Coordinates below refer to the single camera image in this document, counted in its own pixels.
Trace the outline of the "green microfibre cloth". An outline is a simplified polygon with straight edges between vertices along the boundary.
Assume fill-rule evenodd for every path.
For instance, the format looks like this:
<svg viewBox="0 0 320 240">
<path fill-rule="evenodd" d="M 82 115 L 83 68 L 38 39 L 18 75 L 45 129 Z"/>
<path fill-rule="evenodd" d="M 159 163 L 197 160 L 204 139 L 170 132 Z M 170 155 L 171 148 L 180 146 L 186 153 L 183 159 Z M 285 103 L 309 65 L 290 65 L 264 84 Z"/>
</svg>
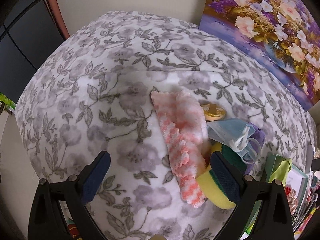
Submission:
<svg viewBox="0 0 320 240">
<path fill-rule="evenodd" d="M 265 164 L 265 181 L 271 183 L 275 179 L 279 179 L 285 186 L 287 175 L 291 171 L 292 159 L 287 159 L 278 154 L 268 153 Z"/>
</svg>

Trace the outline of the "pink floral scrunchie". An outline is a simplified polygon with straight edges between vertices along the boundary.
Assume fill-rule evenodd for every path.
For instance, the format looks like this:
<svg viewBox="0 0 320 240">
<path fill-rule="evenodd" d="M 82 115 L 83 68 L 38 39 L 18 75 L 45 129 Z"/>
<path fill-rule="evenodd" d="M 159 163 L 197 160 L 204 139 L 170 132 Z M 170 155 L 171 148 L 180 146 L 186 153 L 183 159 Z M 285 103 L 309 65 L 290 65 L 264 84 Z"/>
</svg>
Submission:
<svg viewBox="0 0 320 240">
<path fill-rule="evenodd" d="M 296 191 L 290 186 L 285 186 L 285 193 L 289 204 L 290 212 L 293 215 L 298 207 L 298 198 Z"/>
</svg>

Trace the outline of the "teal white tray box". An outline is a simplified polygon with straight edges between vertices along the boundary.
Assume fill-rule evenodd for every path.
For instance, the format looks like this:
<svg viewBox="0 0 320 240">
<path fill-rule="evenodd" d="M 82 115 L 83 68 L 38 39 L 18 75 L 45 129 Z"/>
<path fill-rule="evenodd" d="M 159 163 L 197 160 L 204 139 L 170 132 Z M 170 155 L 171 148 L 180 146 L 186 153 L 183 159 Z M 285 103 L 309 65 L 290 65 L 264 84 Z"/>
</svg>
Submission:
<svg viewBox="0 0 320 240">
<path fill-rule="evenodd" d="M 266 174 L 265 174 L 265 171 L 263 171 L 263 175 L 261 176 L 261 181 L 266 182 L 265 179 L 266 179 Z M 297 193 L 296 197 L 298 198 L 298 207 L 295 213 L 291 215 L 293 223 L 297 219 L 299 209 L 303 201 L 303 196 L 306 191 L 306 186 L 308 184 L 308 179 L 309 179 L 308 176 L 292 163 L 291 171 L 287 175 L 285 186 L 292 187 L 293 189 L 295 189 Z"/>
</svg>

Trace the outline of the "yellow green sponge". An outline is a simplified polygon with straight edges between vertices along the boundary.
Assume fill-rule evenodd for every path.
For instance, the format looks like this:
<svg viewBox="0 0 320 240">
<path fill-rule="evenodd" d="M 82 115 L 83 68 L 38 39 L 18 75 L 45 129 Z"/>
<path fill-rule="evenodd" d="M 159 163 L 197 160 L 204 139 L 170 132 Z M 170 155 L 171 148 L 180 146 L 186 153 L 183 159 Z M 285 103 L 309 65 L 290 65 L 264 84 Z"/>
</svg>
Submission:
<svg viewBox="0 0 320 240">
<path fill-rule="evenodd" d="M 228 146 L 220 142 L 214 142 L 211 152 L 213 154 L 216 151 L 220 152 L 231 165 L 236 167 L 242 176 L 250 171 L 248 165 Z M 236 206 L 236 204 L 228 198 L 228 194 L 231 193 L 231 186 L 236 186 L 236 182 L 232 176 L 228 175 L 225 171 L 222 173 L 223 174 L 217 175 L 217 172 L 214 171 L 209 164 L 206 171 L 199 175 L 196 181 L 208 200 L 215 206 L 228 210 Z"/>
</svg>

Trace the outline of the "purple card box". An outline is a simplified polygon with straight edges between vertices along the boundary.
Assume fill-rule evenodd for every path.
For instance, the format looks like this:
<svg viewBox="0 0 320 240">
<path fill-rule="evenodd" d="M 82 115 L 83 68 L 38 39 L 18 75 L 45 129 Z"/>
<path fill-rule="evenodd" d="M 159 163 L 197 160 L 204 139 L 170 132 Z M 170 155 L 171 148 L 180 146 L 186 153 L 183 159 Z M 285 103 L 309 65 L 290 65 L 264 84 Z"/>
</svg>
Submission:
<svg viewBox="0 0 320 240">
<path fill-rule="evenodd" d="M 248 150 L 247 154 L 244 157 L 244 160 L 247 162 L 247 168 L 245 174 L 251 172 L 254 163 L 260 159 L 261 150 L 265 142 L 265 133 L 259 127 L 255 126 L 253 123 L 249 123 L 253 129 L 254 133 L 249 137 L 248 144 L 246 149 Z"/>
</svg>

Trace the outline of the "grey floral blanket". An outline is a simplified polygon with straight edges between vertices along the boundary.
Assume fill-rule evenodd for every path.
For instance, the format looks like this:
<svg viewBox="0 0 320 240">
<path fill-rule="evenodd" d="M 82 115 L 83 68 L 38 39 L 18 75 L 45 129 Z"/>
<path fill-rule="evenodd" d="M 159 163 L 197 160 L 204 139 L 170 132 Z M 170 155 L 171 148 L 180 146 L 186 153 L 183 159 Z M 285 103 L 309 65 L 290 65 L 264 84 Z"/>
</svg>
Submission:
<svg viewBox="0 0 320 240">
<path fill-rule="evenodd" d="M 40 178 L 79 174 L 102 150 L 112 164 L 88 208 L 108 239 L 212 239 L 230 212 L 183 202 L 150 93 L 186 90 L 265 132 L 269 153 L 304 169 L 316 142 L 311 115 L 263 65 L 194 24 L 114 11 L 81 28 L 46 59 L 16 106 Z"/>
</svg>

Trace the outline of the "pink white fluffy towel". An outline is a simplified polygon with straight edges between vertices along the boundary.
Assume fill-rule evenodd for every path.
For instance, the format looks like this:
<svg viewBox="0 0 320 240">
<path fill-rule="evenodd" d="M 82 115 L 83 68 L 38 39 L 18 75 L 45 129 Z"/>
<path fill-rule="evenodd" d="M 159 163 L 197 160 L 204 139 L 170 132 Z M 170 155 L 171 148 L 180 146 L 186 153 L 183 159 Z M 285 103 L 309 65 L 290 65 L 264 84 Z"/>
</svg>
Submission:
<svg viewBox="0 0 320 240">
<path fill-rule="evenodd" d="M 159 126 L 168 149 L 170 168 L 183 201 L 193 207 L 205 202 L 196 178 L 207 168 L 210 143 L 204 111 L 188 92 L 151 92 Z"/>
</svg>

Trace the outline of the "dark cabinet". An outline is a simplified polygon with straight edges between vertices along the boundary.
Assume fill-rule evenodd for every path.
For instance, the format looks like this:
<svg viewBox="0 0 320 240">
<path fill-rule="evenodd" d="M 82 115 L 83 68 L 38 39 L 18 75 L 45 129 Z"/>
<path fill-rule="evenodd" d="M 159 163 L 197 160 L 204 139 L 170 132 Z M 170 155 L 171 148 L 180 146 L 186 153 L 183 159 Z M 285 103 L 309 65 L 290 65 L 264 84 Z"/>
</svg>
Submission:
<svg viewBox="0 0 320 240">
<path fill-rule="evenodd" d="M 17 0 L 1 19 L 1 93 L 17 102 L 64 40 L 48 0 Z"/>
</svg>

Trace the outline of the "floral canvas painting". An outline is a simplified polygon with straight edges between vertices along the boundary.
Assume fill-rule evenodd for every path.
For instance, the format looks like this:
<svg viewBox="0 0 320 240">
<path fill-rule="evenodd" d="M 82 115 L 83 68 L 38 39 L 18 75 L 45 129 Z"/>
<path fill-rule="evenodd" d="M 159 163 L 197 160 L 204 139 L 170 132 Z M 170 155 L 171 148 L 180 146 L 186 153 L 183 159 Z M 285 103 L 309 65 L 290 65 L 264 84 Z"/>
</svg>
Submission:
<svg viewBox="0 0 320 240">
<path fill-rule="evenodd" d="M 302 0 L 206 0 L 200 29 L 268 69 L 305 110 L 319 101 L 319 26 Z"/>
</svg>

